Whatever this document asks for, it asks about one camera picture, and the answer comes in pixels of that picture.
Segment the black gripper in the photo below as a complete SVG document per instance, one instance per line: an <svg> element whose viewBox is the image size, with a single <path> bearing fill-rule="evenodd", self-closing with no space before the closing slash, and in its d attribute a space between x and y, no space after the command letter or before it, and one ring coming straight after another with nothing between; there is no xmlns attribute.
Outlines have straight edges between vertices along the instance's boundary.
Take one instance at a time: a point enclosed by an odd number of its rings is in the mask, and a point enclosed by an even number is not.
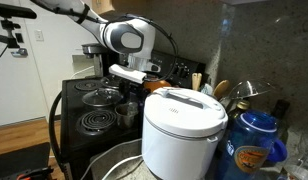
<svg viewBox="0 0 308 180"><path fill-rule="evenodd" d="M119 92L122 94L122 103L136 102L140 103L141 85L122 79L119 83Z"/></svg>

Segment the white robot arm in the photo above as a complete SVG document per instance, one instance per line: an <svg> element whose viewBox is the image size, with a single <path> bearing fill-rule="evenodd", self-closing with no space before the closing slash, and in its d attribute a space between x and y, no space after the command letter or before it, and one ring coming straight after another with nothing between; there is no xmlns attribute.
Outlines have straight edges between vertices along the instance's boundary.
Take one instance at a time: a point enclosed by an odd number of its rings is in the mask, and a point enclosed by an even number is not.
<svg viewBox="0 0 308 180"><path fill-rule="evenodd" d="M149 60L156 30L142 17L109 21L82 0L30 0L55 14L66 15L90 32L103 47L139 60Z"/></svg>

